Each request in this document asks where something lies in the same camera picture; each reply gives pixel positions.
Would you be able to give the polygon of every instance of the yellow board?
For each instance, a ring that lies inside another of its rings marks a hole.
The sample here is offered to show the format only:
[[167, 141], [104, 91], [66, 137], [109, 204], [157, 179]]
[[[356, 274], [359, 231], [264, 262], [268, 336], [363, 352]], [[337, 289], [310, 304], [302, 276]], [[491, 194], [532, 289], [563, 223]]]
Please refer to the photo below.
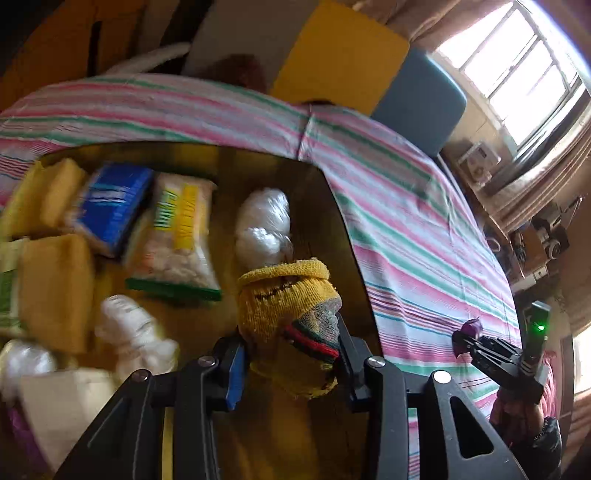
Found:
[[406, 39], [369, 17], [322, 1], [300, 32], [271, 94], [291, 103], [329, 100], [369, 115], [408, 48]]

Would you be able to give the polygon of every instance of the snack bag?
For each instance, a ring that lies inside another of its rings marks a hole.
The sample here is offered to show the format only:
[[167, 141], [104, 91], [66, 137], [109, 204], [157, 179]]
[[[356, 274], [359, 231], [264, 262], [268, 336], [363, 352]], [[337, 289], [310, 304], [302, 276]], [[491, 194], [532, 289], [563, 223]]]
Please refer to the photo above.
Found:
[[215, 187], [209, 180], [158, 174], [154, 220], [128, 288], [171, 298], [222, 299], [207, 250]]
[[109, 258], [119, 255], [154, 172], [129, 163], [106, 163], [82, 191], [66, 225]]

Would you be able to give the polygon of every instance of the yellow sponge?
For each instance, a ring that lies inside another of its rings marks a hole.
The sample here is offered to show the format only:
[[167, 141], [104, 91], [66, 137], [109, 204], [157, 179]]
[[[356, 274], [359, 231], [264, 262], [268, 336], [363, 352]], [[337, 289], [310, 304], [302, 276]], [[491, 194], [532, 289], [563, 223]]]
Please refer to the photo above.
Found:
[[38, 168], [28, 179], [27, 194], [9, 234], [39, 237], [59, 233], [64, 215], [85, 180], [86, 172], [71, 158]]
[[64, 158], [47, 170], [52, 168], [56, 172], [48, 185], [39, 215], [41, 227], [47, 231], [57, 231], [62, 227], [64, 215], [87, 177], [86, 172], [71, 158]]
[[70, 234], [30, 241], [22, 250], [20, 319], [45, 347], [85, 353], [94, 265], [86, 240]]

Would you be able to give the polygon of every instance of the pink striped fabric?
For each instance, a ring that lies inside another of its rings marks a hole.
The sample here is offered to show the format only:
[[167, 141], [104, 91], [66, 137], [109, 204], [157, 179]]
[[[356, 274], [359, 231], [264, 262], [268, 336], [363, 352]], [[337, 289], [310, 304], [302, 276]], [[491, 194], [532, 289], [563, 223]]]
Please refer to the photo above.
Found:
[[[464, 198], [421, 151], [371, 119], [292, 106], [247, 90], [155, 74], [52, 85], [0, 116], [0, 203], [39, 156], [122, 140], [197, 141], [320, 166], [341, 208], [386, 358], [423, 375], [448, 370], [485, 414], [496, 385], [452, 354], [451, 334], [480, 317], [519, 345], [505, 276]], [[411, 478], [418, 476], [411, 423]]]

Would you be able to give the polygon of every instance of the plastic bag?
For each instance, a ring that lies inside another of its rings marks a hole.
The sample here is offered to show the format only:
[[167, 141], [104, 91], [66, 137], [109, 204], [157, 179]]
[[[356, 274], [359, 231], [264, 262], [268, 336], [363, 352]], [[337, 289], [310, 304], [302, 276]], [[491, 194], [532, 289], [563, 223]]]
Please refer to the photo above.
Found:
[[41, 346], [21, 340], [11, 340], [4, 346], [0, 365], [0, 394], [7, 404], [19, 396], [18, 382], [24, 375], [43, 375], [54, 372], [57, 362]]
[[290, 204], [281, 190], [264, 189], [251, 193], [240, 207], [236, 233], [248, 228], [290, 234]]
[[215, 187], [208, 180], [158, 174], [154, 221], [128, 288], [174, 298], [221, 300], [207, 250]]
[[236, 256], [250, 270], [291, 261], [289, 203], [275, 189], [253, 192], [236, 221]]
[[100, 308], [103, 320], [95, 333], [116, 347], [119, 355], [116, 371], [121, 381], [140, 368], [154, 375], [175, 368], [178, 344], [159, 335], [156, 320], [146, 310], [125, 295], [103, 300]]

